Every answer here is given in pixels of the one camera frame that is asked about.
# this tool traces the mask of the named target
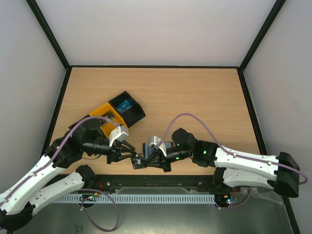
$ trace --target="purple cable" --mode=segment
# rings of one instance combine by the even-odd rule
[[[115,206],[116,212],[117,212],[117,222],[116,222],[115,226],[114,226],[112,229],[104,229],[104,228],[101,228],[100,226],[98,226],[98,225],[90,218],[90,216],[88,215],[88,213],[86,212],[85,209],[83,209],[83,211],[84,211],[84,213],[87,215],[87,217],[88,217],[89,221],[91,222],[91,224],[92,224],[93,226],[95,226],[97,229],[99,229],[100,231],[102,231],[102,232],[107,232],[107,233],[108,233],[108,232],[115,231],[115,230],[117,229],[118,224],[119,224],[119,217],[120,217],[120,214],[119,214],[119,210],[118,210],[117,204],[116,204],[115,201],[112,199],[112,197],[109,196],[108,194],[106,194],[106,193],[104,193],[104,192],[102,192],[102,191],[100,191],[100,190],[96,190],[96,189],[80,189],[79,191],[92,191],[92,192],[97,192],[97,193],[100,193],[100,194],[103,194],[103,195],[107,196],[108,199],[110,199],[110,200],[112,201],[112,203],[113,203],[114,206]],[[82,202],[81,202],[81,208],[83,208],[83,203],[84,203],[84,201],[85,201],[85,199],[82,200]]]
[[[252,193],[253,193],[253,188],[250,187],[249,193],[248,193],[247,197],[245,198],[245,200],[243,200],[243,202],[239,203],[239,204],[236,205],[236,206],[231,206],[231,207],[219,207],[218,204],[215,204],[215,206],[217,206],[218,209],[220,209],[220,210],[230,210],[230,209],[234,209],[234,208],[240,207],[240,206],[244,205],[244,204],[249,200],[249,198],[251,197]]]
[[[42,167],[40,167],[38,170],[34,171],[33,174],[37,174],[38,172],[42,171],[43,169],[47,168],[51,162],[53,162],[53,160],[57,157],[58,153],[60,152],[60,150],[63,148],[63,146],[65,145],[66,141],[68,140],[69,137],[71,137],[71,135],[73,134],[73,132],[79,127],[79,125],[81,125],[82,123],[84,123],[85,121],[88,121],[90,119],[93,118],[100,118],[103,120],[106,120],[107,122],[112,123],[115,126],[119,126],[117,123],[115,123],[114,121],[110,120],[108,117],[103,117],[103,116],[90,116],[87,118],[83,118],[82,120],[80,120],[70,131],[69,133],[66,135],[66,137],[64,138],[64,140],[62,141],[62,143],[59,145],[58,149],[55,151],[55,153],[53,154],[52,158]],[[5,197],[5,200],[8,200],[16,191],[17,189],[19,189],[26,181],[28,181],[32,176],[28,176],[26,177],[24,180],[22,180],[21,183],[19,183],[14,189],[12,189],[12,191],[8,194],[8,196]]]
[[[204,126],[204,128],[207,130],[207,132],[210,134],[210,136],[214,139],[214,141],[215,141],[215,142],[217,143],[217,145],[220,147],[220,149],[223,150],[224,152],[226,152],[227,154],[234,156],[234,153],[228,151],[227,149],[225,149],[225,148],[223,147],[223,145],[221,145],[221,143],[215,138],[215,136],[213,135],[213,133],[210,131],[210,129],[205,125],[205,123],[204,123],[202,120],[200,120],[198,117],[196,117],[196,116],[194,116],[194,115],[192,115],[192,114],[189,114],[189,113],[182,113],[182,114],[176,116],[176,117],[171,121],[171,123],[169,124],[169,126],[168,126],[168,128],[167,128],[167,130],[166,130],[166,132],[165,132],[164,137],[163,137],[163,138],[161,139],[161,141],[155,146],[156,148],[158,148],[158,147],[164,142],[164,140],[166,139],[166,137],[167,137],[167,135],[168,135],[168,133],[169,133],[169,130],[171,129],[171,127],[172,127],[172,125],[173,125],[173,123],[174,123],[178,118],[180,118],[181,116],[190,116],[190,117],[196,119],[198,122],[200,122],[201,125]],[[247,159],[247,160],[251,160],[251,161],[256,161],[256,162],[262,162],[262,163],[265,163],[265,164],[268,164],[268,163],[269,163],[269,161],[266,161],[266,160],[257,159],[257,158],[251,158],[251,157],[246,157],[246,156],[238,155],[238,154],[236,154],[236,157],[243,158],[243,159]],[[305,175],[303,172],[301,172],[301,171],[299,171],[299,170],[296,170],[296,169],[294,169],[294,168],[292,168],[292,167],[290,167],[290,166],[287,166],[287,165],[284,165],[284,164],[281,164],[281,163],[277,163],[277,162],[272,162],[272,164],[273,164],[273,165],[276,165],[276,166],[279,166],[279,167],[286,168],[286,169],[288,169],[288,170],[291,170],[291,171],[293,171],[293,172],[296,172],[296,173],[302,175],[302,176],[304,177],[305,180],[302,181],[302,182],[299,182],[300,185],[301,185],[301,184],[306,184],[306,183],[308,182],[308,180],[309,180],[308,177],[307,177],[307,175]]]

